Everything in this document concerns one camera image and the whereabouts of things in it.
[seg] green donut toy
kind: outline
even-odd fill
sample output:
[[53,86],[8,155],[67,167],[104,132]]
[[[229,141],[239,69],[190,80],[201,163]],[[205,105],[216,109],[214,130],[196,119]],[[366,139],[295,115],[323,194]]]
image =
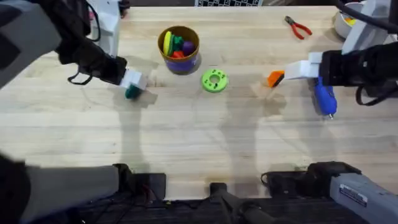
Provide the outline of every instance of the green donut toy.
[[221,70],[211,69],[201,76],[201,85],[210,93],[219,93],[228,85],[228,76]]

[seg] green ring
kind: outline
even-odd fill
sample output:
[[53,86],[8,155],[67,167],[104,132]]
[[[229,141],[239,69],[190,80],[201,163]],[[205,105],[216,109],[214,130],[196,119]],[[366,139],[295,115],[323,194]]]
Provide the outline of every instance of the green ring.
[[[218,82],[217,83],[212,83],[210,81],[210,77],[216,76],[218,77]],[[202,87],[206,90],[209,91],[210,93],[219,93],[225,89],[225,87],[228,85],[228,76],[225,74],[223,71],[218,70],[218,69],[211,69],[205,72],[201,76],[201,85]]]

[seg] orange block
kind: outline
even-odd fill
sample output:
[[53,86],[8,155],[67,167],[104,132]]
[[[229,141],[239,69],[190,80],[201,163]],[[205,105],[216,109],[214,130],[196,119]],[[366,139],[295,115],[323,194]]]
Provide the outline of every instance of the orange block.
[[277,86],[280,83],[280,81],[284,79],[284,77],[285,77],[285,71],[283,70],[272,71],[267,78],[268,86],[271,88]]

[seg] orange object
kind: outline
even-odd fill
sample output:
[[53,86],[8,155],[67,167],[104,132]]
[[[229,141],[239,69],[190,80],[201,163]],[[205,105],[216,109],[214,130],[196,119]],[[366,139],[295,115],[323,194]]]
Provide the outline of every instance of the orange object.
[[283,70],[272,71],[267,78],[268,86],[271,88],[277,86],[280,83],[280,81],[284,79],[284,77],[285,77],[285,71]]
[[184,53],[182,52],[182,50],[173,52],[172,58],[183,58],[183,57],[185,57],[185,56],[184,56]]

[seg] red toy piece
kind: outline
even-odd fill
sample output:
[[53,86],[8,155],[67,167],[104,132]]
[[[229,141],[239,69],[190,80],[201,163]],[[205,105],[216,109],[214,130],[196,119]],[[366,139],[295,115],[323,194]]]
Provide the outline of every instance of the red toy piece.
[[173,52],[172,58],[184,58],[184,53],[182,52],[182,50],[178,50]]

